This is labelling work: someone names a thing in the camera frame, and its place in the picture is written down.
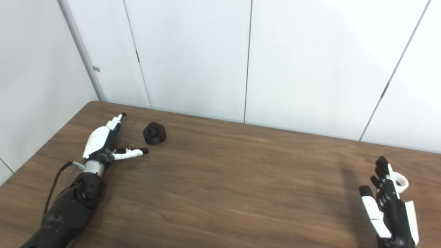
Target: wood grain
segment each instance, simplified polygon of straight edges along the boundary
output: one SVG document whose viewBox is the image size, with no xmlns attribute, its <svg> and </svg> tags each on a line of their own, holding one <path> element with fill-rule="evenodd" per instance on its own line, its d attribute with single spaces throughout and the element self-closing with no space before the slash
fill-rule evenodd
<svg viewBox="0 0 441 248">
<path fill-rule="evenodd" d="M 419 247 L 441 241 L 440 154 L 94 101 L 0 188 L 0 247 L 34 233 L 58 168 L 81 161 L 89 134 L 121 112 L 119 147 L 145 147 L 151 121 L 168 138 L 111 166 L 75 248 L 375 248 L 358 186 L 380 155 L 410 181 L 402 197 L 415 201 Z M 66 169 L 55 192 L 78 173 Z"/>
</svg>

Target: robotic arm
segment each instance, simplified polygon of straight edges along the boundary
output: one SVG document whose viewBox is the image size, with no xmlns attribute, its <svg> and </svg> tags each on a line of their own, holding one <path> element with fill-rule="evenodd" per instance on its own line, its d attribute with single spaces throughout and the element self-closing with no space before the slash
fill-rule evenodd
<svg viewBox="0 0 441 248">
<path fill-rule="evenodd" d="M 413 201 L 403 202 L 400 193 L 409 181 L 381 156 L 376 161 L 375 173 L 370 180 L 377 189 L 376 198 L 369 186 L 360 187 L 360 195 L 370 222 L 377 232 L 379 248 L 415 248 L 419 241 Z"/>
<path fill-rule="evenodd" d="M 66 247 L 85 228 L 101 202 L 104 188 L 102 176 L 111 163 L 148 153 L 147 148 L 114 148 L 121 120 L 125 116 L 126 113 L 122 113 L 92 132 L 83 153 L 84 165 L 68 162 L 61 168 L 60 172 L 75 164 L 83 171 L 60 193 L 48 211 L 45 207 L 40 228 L 21 248 Z"/>
</svg>

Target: black cable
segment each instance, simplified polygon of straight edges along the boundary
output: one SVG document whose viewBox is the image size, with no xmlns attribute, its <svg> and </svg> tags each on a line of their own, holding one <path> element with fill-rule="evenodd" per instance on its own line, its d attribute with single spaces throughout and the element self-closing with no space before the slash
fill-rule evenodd
<svg viewBox="0 0 441 248">
<path fill-rule="evenodd" d="M 52 197 L 52 193 L 54 192 L 55 189 L 55 185 L 56 182 L 58 181 L 58 177 L 60 177 L 60 174 L 64 171 L 64 169 L 66 169 L 67 167 L 69 167 L 72 164 L 72 161 L 67 162 L 66 164 L 64 164 L 60 170 L 58 171 L 58 173 L 55 176 L 54 182 L 52 184 L 52 188 L 51 191 L 49 192 L 49 196 L 46 200 L 46 204 L 45 204 L 45 209 L 43 210 L 43 215 L 46 214 L 46 212 L 48 211 L 48 207 L 49 207 L 49 202 L 51 201 L 51 197 Z"/>
</svg>

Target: robotic finger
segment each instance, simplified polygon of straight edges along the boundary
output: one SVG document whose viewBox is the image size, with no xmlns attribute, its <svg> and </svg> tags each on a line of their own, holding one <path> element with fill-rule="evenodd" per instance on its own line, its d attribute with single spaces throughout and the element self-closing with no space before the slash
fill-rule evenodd
<svg viewBox="0 0 441 248">
<path fill-rule="evenodd" d="M 122 160 L 142 156 L 148 152 L 147 148 L 119 148 L 113 152 L 113 156 L 115 160 Z"/>
</svg>

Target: black cylindrical object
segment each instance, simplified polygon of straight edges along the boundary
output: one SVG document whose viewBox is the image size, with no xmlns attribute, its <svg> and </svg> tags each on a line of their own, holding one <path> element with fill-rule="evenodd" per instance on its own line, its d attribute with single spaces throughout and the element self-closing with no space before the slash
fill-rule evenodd
<svg viewBox="0 0 441 248">
<path fill-rule="evenodd" d="M 150 122 L 142 134 L 147 144 L 153 146 L 161 144 L 167 138 L 164 126 L 156 122 Z"/>
</svg>

